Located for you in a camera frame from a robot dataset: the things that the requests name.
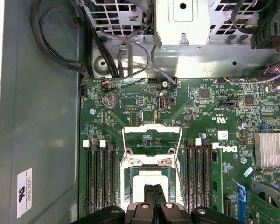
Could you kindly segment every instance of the black cable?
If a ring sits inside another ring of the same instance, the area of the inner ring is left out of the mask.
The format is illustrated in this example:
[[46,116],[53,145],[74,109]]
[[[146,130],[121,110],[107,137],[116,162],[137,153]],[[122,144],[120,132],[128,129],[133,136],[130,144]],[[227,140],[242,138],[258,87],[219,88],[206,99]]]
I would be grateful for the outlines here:
[[257,28],[240,28],[236,23],[238,12],[240,11],[244,1],[245,0],[238,0],[238,3],[236,4],[231,13],[231,22],[239,32],[242,32],[244,34],[254,34],[257,31]]
[[47,46],[45,40],[42,37],[42,31],[41,31],[40,22],[39,22],[39,8],[40,8],[41,2],[42,2],[42,0],[35,0],[32,3],[31,15],[30,15],[32,32],[33,32],[33,35],[35,37],[35,40],[36,40],[38,46],[55,63],[65,67],[69,70],[80,72],[84,75],[85,78],[88,78],[89,75],[88,75],[86,69],[84,69],[84,66],[82,64],[80,64],[79,66],[76,66],[76,65],[65,62],[64,60],[59,58],[57,55],[55,55],[54,52],[52,52],[51,49]]
[[89,23],[89,17],[87,13],[84,14],[84,59],[85,66],[88,71],[88,74],[91,78],[94,78],[93,69],[92,69],[92,44],[93,44],[93,35],[91,32],[91,27]]
[[118,71],[117,71],[117,68],[116,68],[116,65],[115,65],[115,62],[114,62],[112,56],[110,55],[107,48],[104,46],[104,44],[99,39],[98,34],[97,34],[96,30],[92,27],[92,24],[90,21],[89,21],[89,24],[90,24],[90,30],[93,35],[93,39],[94,39],[96,45],[98,46],[98,49],[101,52],[107,66],[109,68],[112,78],[119,78]]
[[68,58],[63,57],[62,55],[60,55],[53,47],[52,45],[50,45],[50,43],[47,41],[45,35],[44,35],[44,31],[43,31],[43,26],[44,26],[44,22],[46,20],[46,18],[53,12],[58,12],[58,11],[67,11],[69,12],[71,18],[74,18],[71,14],[71,11],[68,8],[65,7],[55,7],[55,8],[50,8],[48,10],[46,10],[42,15],[41,18],[39,20],[39,24],[40,24],[40,28],[41,28],[41,32],[42,32],[42,38],[45,41],[46,45],[48,46],[48,48],[59,58],[61,58],[63,61],[67,62],[67,63],[71,63],[71,64],[78,64],[80,63],[77,60],[70,60]]

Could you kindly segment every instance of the usb port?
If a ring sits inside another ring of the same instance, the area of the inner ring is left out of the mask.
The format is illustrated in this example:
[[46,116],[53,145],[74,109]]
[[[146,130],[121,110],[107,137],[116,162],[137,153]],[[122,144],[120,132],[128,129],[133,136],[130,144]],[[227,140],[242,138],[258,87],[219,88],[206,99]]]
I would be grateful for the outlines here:
[[165,99],[163,97],[159,98],[159,110],[162,111],[165,109]]

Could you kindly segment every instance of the ram slot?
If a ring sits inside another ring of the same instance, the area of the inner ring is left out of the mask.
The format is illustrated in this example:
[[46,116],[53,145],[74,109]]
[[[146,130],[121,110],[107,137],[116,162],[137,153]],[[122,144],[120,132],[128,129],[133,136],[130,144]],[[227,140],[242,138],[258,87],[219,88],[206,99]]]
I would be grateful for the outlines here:
[[86,167],[87,167],[87,172],[86,172],[86,183],[87,183],[87,189],[86,189],[86,213],[87,215],[91,214],[94,212],[94,205],[93,205],[93,169],[92,169],[92,151],[87,152],[87,157],[86,157]]
[[108,151],[102,149],[102,206],[108,206]]
[[203,189],[203,149],[201,147],[197,148],[198,151],[198,191],[197,191],[197,195],[198,195],[198,205],[197,206],[203,206],[203,193],[204,193],[204,189]]
[[210,208],[210,163],[211,163],[211,154],[210,154],[210,147],[208,145],[204,146],[204,173],[203,173],[203,179],[204,179],[204,206]]
[[194,208],[199,206],[199,170],[198,170],[198,162],[197,158],[199,158],[198,149],[196,147],[193,147],[193,170],[192,170],[192,176],[193,176],[193,185],[194,185]]
[[98,211],[100,209],[100,155],[101,153],[96,151],[95,152],[95,164],[92,165],[95,173],[95,179],[94,179],[94,203],[95,203],[95,211]]
[[192,168],[192,163],[191,163],[191,148],[188,147],[187,144],[185,144],[185,163],[184,163],[184,170],[185,170],[185,177],[184,177],[184,180],[185,180],[185,191],[186,191],[186,201],[188,202],[187,204],[187,208],[189,210],[192,210],[193,209],[193,197],[192,197],[192,194],[193,194],[193,182],[191,181],[191,172],[193,170]]
[[110,205],[116,205],[116,147],[113,151],[110,151]]

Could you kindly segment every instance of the mounting hole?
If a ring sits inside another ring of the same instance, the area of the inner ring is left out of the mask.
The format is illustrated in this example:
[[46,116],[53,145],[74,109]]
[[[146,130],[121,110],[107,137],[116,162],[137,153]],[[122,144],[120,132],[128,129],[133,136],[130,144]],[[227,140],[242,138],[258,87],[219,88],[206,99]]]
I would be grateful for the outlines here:
[[187,5],[186,5],[185,3],[181,3],[181,4],[179,5],[179,7],[180,7],[181,9],[185,9],[185,8],[187,7]]
[[228,36],[228,39],[229,39],[229,40],[233,40],[233,39],[235,39],[235,38],[237,38],[236,35],[230,35],[230,36]]
[[245,39],[247,39],[249,36],[246,34],[246,35],[242,35],[241,37],[240,37],[240,39],[243,41],[243,40],[245,40]]

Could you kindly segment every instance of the aluminum heatsink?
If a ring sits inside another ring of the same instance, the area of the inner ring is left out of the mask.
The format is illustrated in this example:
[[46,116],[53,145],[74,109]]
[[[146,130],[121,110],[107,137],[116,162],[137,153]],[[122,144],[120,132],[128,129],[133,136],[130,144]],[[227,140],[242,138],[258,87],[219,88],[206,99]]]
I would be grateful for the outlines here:
[[280,168],[280,133],[258,133],[254,139],[256,165]]

